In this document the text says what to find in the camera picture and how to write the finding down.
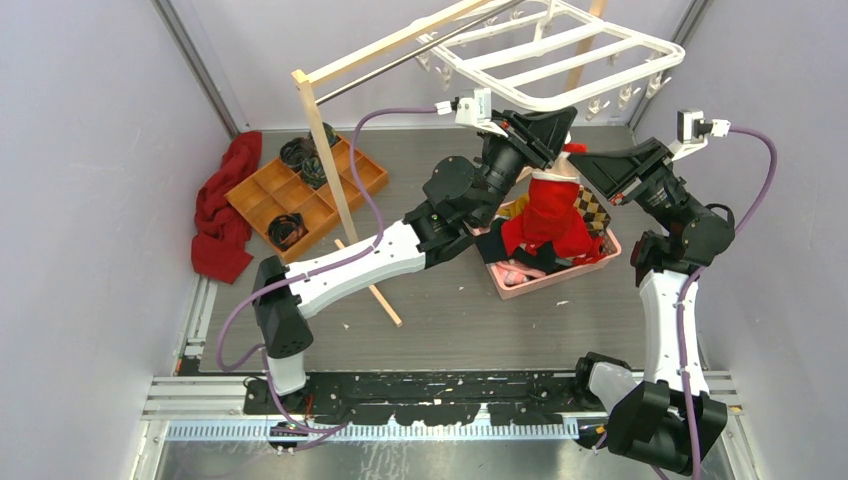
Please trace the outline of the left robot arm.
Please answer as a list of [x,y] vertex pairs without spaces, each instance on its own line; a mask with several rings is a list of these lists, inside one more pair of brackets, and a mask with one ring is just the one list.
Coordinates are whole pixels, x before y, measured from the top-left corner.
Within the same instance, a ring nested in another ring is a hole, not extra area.
[[449,156],[423,185],[424,201],[376,235],[330,254],[284,265],[260,264],[252,304],[264,340],[268,400],[298,412],[307,398],[304,352],[310,318],[336,301],[393,277],[448,262],[473,245],[526,167],[548,167],[566,143],[575,107],[552,112],[495,112],[505,135],[483,132],[480,157]]

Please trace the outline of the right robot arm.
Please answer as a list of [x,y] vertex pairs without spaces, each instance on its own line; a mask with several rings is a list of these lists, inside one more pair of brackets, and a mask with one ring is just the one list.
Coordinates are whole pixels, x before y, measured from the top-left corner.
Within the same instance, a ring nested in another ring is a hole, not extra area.
[[610,453],[696,479],[727,423],[727,407],[712,398],[698,357],[697,280],[734,240],[735,218],[689,193],[674,157],[656,139],[569,156],[595,193],[612,205],[637,204],[662,228],[645,231],[630,258],[645,317],[642,378],[623,361],[590,352],[570,392],[584,410],[605,409],[601,439]]

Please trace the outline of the red santa sock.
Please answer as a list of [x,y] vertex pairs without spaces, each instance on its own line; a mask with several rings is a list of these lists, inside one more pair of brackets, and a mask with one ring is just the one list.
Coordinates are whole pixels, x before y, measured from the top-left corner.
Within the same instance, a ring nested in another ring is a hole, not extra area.
[[581,177],[569,162],[571,154],[587,152],[585,144],[566,143],[549,169],[530,173],[528,202],[521,213],[521,246],[528,253],[540,255],[546,245],[558,258],[578,257],[591,250],[593,240],[575,207]]

